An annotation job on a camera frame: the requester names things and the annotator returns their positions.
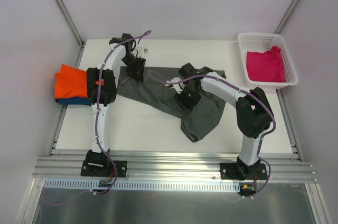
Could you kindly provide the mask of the dark grey t shirt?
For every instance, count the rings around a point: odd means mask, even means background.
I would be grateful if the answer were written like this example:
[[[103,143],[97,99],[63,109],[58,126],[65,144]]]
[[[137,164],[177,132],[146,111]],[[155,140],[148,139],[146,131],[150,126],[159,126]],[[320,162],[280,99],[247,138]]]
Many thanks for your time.
[[[184,90],[178,94],[152,79],[150,70],[170,79],[179,76],[179,68],[146,67],[144,81],[139,83],[127,74],[126,67],[121,67],[117,93],[179,118],[181,131],[192,142],[204,139],[218,126],[226,105],[223,99],[208,92],[194,95]]]

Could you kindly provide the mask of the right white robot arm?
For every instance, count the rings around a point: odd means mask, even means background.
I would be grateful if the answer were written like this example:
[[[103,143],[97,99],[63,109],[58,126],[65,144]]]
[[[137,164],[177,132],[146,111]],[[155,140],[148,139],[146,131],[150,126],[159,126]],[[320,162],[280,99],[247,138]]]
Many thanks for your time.
[[[210,93],[236,110],[237,126],[243,134],[242,147],[236,163],[226,169],[229,178],[252,179],[258,173],[262,140],[276,128],[276,121],[265,92],[240,88],[208,67],[196,69],[190,63],[179,69],[180,78],[171,82],[176,89],[174,99],[189,110],[195,108],[202,94]]]

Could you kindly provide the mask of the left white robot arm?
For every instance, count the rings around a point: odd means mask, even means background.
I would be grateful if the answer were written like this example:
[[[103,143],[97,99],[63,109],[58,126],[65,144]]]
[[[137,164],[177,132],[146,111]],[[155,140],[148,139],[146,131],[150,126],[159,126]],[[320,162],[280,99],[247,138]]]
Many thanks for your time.
[[[133,51],[140,40],[150,33],[146,31],[137,37],[124,33],[120,38],[112,38],[103,61],[86,71],[87,94],[93,112],[93,136],[82,165],[82,176],[117,175],[116,165],[109,156],[110,142],[105,127],[117,97],[120,64],[125,64],[129,77],[136,82],[143,82],[146,60],[134,55]]]

